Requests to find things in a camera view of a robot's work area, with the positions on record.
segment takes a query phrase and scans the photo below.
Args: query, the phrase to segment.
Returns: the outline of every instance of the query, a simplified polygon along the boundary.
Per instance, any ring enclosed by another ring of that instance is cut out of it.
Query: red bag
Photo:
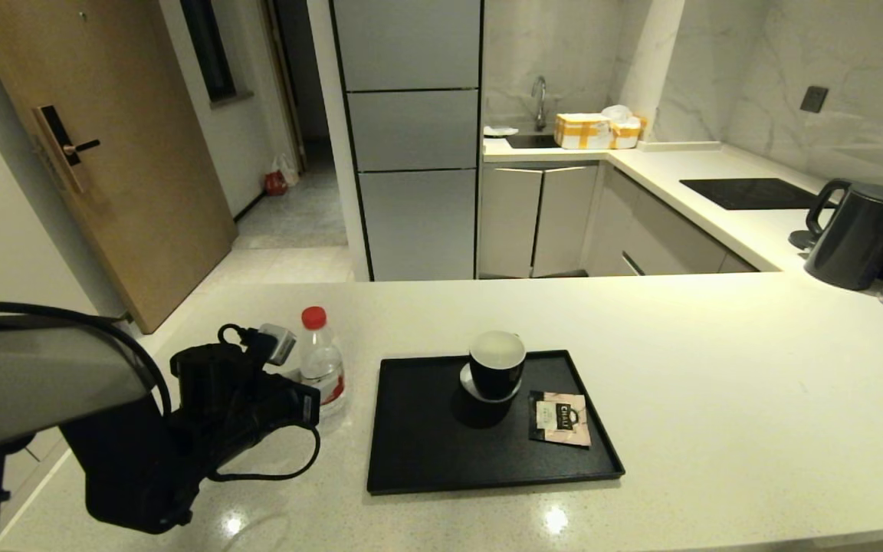
[[[288,182],[284,181],[281,171],[268,172],[264,175],[264,192],[268,196],[284,196],[288,191]]]

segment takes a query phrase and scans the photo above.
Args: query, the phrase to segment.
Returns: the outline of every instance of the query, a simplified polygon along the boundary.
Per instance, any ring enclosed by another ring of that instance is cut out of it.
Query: cabinet door
[[[473,278],[476,171],[359,178],[375,280]]]
[[[625,251],[645,275],[714,274],[726,249],[648,192],[635,203]]]
[[[581,247],[598,171],[598,166],[590,166],[543,172],[533,276],[581,268]]]
[[[348,95],[358,171],[476,167],[476,90]]]
[[[479,87],[481,0],[334,0],[346,90]]]
[[[609,174],[595,215],[586,270],[589,276],[626,276],[629,269],[622,260],[622,251],[629,238],[635,200],[642,191],[622,172],[602,170]]]
[[[479,272],[530,276],[543,171],[486,169],[479,211]]]
[[[729,251],[724,256],[724,262],[721,263],[721,269],[718,272],[725,274],[729,272],[758,272],[758,269]]]

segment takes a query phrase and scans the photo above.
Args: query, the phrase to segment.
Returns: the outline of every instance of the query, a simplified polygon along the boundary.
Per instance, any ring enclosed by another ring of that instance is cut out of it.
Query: black kettle
[[[843,189],[844,198],[823,229],[819,213],[838,189]],[[883,186],[831,179],[809,210],[806,227],[816,239],[806,272],[848,290],[872,285],[883,266]]]

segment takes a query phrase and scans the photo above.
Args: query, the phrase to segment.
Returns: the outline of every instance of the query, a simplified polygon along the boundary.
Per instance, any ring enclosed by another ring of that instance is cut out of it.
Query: red bottle cap
[[[302,324],[305,329],[318,330],[326,325],[326,310],[322,307],[309,307],[302,310]]]

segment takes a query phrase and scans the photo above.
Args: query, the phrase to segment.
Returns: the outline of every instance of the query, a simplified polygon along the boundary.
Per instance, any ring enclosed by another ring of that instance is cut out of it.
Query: power cord
[[[217,330],[217,340],[220,343],[231,343],[227,341],[227,330],[234,330],[238,336],[241,337],[242,345],[249,345],[250,340],[258,333],[258,330],[252,328],[242,328],[236,324],[224,324]],[[322,446],[322,438],[319,437],[319,430],[316,429],[314,425],[307,425],[305,423],[294,423],[292,424],[294,427],[301,427],[302,429],[308,429],[312,432],[312,437],[315,439],[316,447],[312,451],[312,458],[309,458],[309,461],[306,464],[299,468],[297,471],[291,472],[291,474],[221,474],[221,472],[214,469],[214,471],[210,472],[210,475],[207,475],[206,478],[211,481],[224,483],[227,481],[285,481],[292,478],[297,478],[297,476],[304,474],[304,472],[308,471],[308,468],[312,468],[312,464],[315,464],[316,458],[319,457],[319,447]]]
[[[9,301],[0,301],[0,312],[3,314],[27,314],[29,317],[59,318],[88,326],[115,338],[129,348],[129,350],[132,350],[132,353],[136,354],[138,360],[141,361],[148,370],[148,373],[151,374],[152,380],[155,380],[155,386],[159,390],[159,399],[162,402],[162,417],[169,417],[169,414],[172,413],[169,386],[166,384],[166,378],[162,377],[162,373],[155,360],[152,360],[147,350],[144,350],[143,346],[138,345],[138,342],[132,336],[111,325],[107,320],[100,317],[92,317],[92,315],[84,314],[84,312],[66,310],[66,308],[45,307],[42,304],[9,303]]]
[[[285,481],[292,478],[297,478],[297,476],[304,474],[304,472],[308,471],[308,468],[312,468],[312,464],[315,464],[316,458],[319,457],[319,447],[322,446],[322,439],[319,437],[319,430],[316,429],[314,425],[306,425],[304,423],[294,424],[295,427],[301,427],[302,429],[308,429],[312,432],[312,437],[315,438],[316,448],[312,451],[312,458],[309,458],[309,461],[306,464],[299,468],[298,471],[293,471],[291,474],[280,474],[280,475],[272,475],[272,474],[221,474],[221,472],[214,471],[210,472],[210,475],[207,475],[206,478],[211,481],[218,483],[225,483],[227,481]]]

